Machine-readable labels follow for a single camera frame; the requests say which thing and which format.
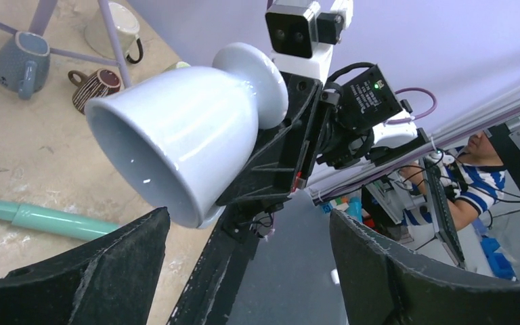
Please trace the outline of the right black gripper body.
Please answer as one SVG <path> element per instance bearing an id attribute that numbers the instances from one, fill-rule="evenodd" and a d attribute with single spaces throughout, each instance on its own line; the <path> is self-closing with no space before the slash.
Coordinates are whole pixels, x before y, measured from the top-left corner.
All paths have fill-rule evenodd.
<path id="1" fill-rule="evenodd" d="M 320 128 L 316 115 L 323 83 L 318 79 L 284 72 L 288 112 L 277 127 L 260 130 L 250 158 L 235 180 L 217 199 L 218 206 L 286 202 L 298 173 L 307 175 Z"/>

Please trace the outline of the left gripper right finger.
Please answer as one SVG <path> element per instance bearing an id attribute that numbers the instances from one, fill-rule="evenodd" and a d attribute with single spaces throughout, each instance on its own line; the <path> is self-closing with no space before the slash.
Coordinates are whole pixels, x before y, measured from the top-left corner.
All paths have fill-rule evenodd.
<path id="1" fill-rule="evenodd" d="M 436 261 L 342 211 L 329 230 L 350 324 L 520 324 L 520 282 Z"/>

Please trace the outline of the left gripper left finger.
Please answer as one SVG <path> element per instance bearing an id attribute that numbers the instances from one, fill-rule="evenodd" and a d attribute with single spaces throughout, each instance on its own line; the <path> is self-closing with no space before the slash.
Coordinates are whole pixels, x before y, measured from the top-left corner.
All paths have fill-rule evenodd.
<path id="1" fill-rule="evenodd" d="M 0 324 L 145 324 L 171 226 L 158 208 L 0 278 Z"/>

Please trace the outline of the light grey footed mug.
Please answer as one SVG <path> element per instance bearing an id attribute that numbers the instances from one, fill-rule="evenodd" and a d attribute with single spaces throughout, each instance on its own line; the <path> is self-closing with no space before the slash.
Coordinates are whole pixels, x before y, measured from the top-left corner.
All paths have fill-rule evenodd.
<path id="1" fill-rule="evenodd" d="M 251 157 L 262 129 L 278 126 L 288 92 L 276 65 L 246 43 L 220 49 L 210 66 L 177 68 L 90 99 L 85 117 L 112 166 L 173 223 L 206 228 Z"/>

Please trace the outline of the green mug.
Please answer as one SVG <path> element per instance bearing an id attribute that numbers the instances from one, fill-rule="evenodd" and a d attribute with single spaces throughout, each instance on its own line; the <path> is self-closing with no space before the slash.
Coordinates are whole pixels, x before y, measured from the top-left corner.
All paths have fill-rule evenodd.
<path id="1" fill-rule="evenodd" d="M 177 70 L 177 69 L 180 69 L 180 68 L 187 68 L 187 67 L 191 67 L 191 65 L 187 62 L 184 62 L 184 61 L 178 61 L 170 66 L 168 66 L 167 68 L 165 68 L 165 72 L 168 72 L 168 71 L 172 71 L 172 70 Z"/>

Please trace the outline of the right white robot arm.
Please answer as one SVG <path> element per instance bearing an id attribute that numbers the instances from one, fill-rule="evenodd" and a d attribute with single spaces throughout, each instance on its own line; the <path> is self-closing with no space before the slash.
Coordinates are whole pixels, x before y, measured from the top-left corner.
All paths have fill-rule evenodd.
<path id="1" fill-rule="evenodd" d="M 284 121 L 258 133 L 251 157 L 218 205 L 268 211 L 302 188 L 316 167 L 343 170 L 363 160 L 381 166 L 427 141 L 409 103 L 397 98 L 376 64 L 350 64 L 323 81 L 286 72 L 284 81 Z"/>

